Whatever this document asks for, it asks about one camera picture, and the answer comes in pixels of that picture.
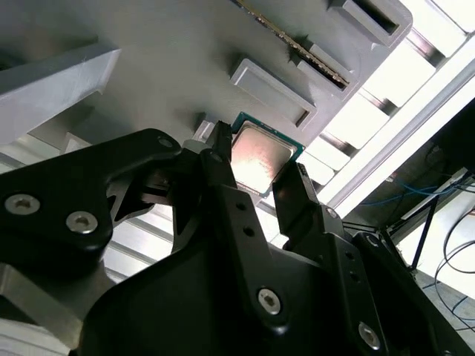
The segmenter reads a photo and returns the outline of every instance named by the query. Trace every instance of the black cable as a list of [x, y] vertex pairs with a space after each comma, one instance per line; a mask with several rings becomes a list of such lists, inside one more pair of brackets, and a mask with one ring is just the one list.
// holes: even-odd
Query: black cable
[[[452, 307], [452, 314], [456, 314], [455, 311], [456, 309], [460, 306], [460, 304], [462, 304], [463, 302], [465, 302], [466, 300], [468, 299], [468, 296], [465, 295], [461, 300], [459, 300], [457, 303], [455, 303], [455, 305]], [[461, 317], [463, 320], [465, 321], [475, 321], [474, 318], [471, 318], [471, 317]]]
[[462, 187], [460, 187], [460, 186], [456, 186], [455, 189], [457, 189], [458, 191], [466, 191], [466, 192], [468, 192], [468, 193], [473, 193], [473, 194], [475, 194], [475, 191], [470, 191], [470, 190], [465, 189], [465, 188], [462, 188]]
[[471, 330], [473, 331], [475, 329], [475, 326], [472, 326], [470, 328], [461, 328], [461, 329], [455, 329], [456, 332], [463, 332], [464, 330]]
[[439, 267], [437, 267], [437, 270], [436, 270], [436, 274], [434, 275], [434, 283], [435, 283], [435, 287], [436, 287], [436, 293], [437, 293], [437, 296], [439, 297], [440, 301], [442, 302], [442, 304], [444, 304], [445, 308], [447, 308], [454, 317], [456, 317], [457, 319], [459, 319], [465, 326], [468, 327], [467, 330], [471, 330], [473, 333], [475, 333], [475, 326], [470, 326], [468, 325], [464, 320], [463, 318], [461, 318], [459, 315], [455, 314], [454, 312], [452, 312], [452, 309], [447, 305], [447, 303], [445, 302], [445, 300], [442, 298], [441, 294], [440, 294], [440, 291], [438, 290], [437, 288], [437, 285], [438, 285], [438, 279], [437, 277], [439, 276], [439, 273], [440, 271], [448, 264], [450, 266], [450, 263], [448, 261], [450, 261], [452, 258], [454, 258], [457, 254], [459, 254], [460, 252], [462, 252], [463, 250], [465, 250], [466, 248], [470, 247], [470, 246], [473, 246], [475, 245], [475, 240], [473, 241], [468, 241], [466, 243], [463, 243], [461, 244], [460, 246], [457, 246], [454, 250], [452, 250], [451, 252], [449, 252], [449, 254], [451, 254], [451, 256], [449, 256], [448, 258], [446, 256], [444, 256], [444, 259], [442, 259], [442, 261], [440, 262], [439, 264]]
[[427, 288], [430, 288], [430, 287], [434, 287], [435, 285], [436, 285], [436, 282], [431, 283], [431, 284], [427, 284], [426, 286], [421, 287], [421, 289], [427, 289]]
[[447, 233], [447, 236], [445, 237], [444, 239], [444, 245], [443, 245], [443, 251], [444, 251], [444, 260], [445, 262], [455, 271], [458, 271], [460, 273], [465, 273], [465, 274], [475, 274], [475, 271], [463, 271], [462, 269], [458, 269], [456, 267], [453, 267], [449, 262], [448, 262], [448, 258], [447, 258], [447, 246], [448, 246], [448, 241], [449, 239], [451, 238], [452, 236], [452, 233], [453, 231], [455, 230], [455, 228], [468, 216], [470, 215], [470, 213], [472, 213], [473, 211], [475, 211], [475, 207], [473, 207], [472, 209], [470, 209], [469, 211], [467, 211], [465, 214], [463, 214], [456, 222], [455, 224], [452, 225], [451, 229], [449, 230], [449, 232]]

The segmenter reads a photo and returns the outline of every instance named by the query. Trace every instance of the black mechanical bracket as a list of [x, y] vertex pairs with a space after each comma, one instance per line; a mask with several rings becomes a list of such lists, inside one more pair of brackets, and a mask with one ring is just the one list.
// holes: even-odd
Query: black mechanical bracket
[[[71, 356], [473, 355], [372, 234], [345, 235], [303, 165], [273, 185], [284, 249], [231, 169], [231, 129], [200, 153], [145, 130], [0, 176], [0, 314]], [[113, 286], [113, 228], [174, 209], [167, 258]]]

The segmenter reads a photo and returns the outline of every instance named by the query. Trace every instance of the metal bar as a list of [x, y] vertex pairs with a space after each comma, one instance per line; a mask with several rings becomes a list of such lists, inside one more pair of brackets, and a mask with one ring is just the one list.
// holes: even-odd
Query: metal bar
[[414, 270], [417, 269], [417, 264], [419, 263], [419, 259], [421, 258], [422, 249], [424, 248], [425, 240], [428, 237], [430, 224], [432, 223], [433, 215], [436, 212], [436, 207], [437, 207], [438, 201], [439, 201], [439, 197], [437, 196], [437, 197], [434, 198], [434, 200], [432, 201], [432, 203], [430, 205], [429, 214], [427, 216], [427, 219], [425, 220], [424, 229], [422, 230], [421, 239], [419, 241], [419, 244], [417, 245], [416, 254], [414, 255], [413, 262], [409, 267], [410, 271], [414, 271]]
[[21, 163], [20, 161], [8, 156], [7, 154], [3, 154], [2, 152], [0, 152], [0, 162], [13, 169], [26, 166], [24, 163]]
[[0, 144], [15, 141], [86, 96], [102, 92], [119, 53], [92, 44], [0, 71]]

